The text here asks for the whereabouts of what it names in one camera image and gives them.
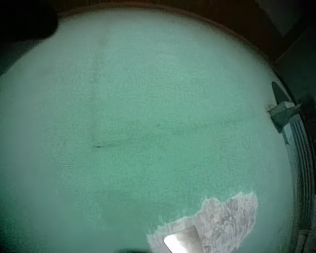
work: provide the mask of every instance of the white patch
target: white patch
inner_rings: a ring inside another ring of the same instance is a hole
[[[254,227],[257,208],[254,193],[240,192],[224,203],[205,199],[195,215],[159,226],[147,241],[153,253],[169,253],[164,238],[195,225],[205,253],[231,253]]]

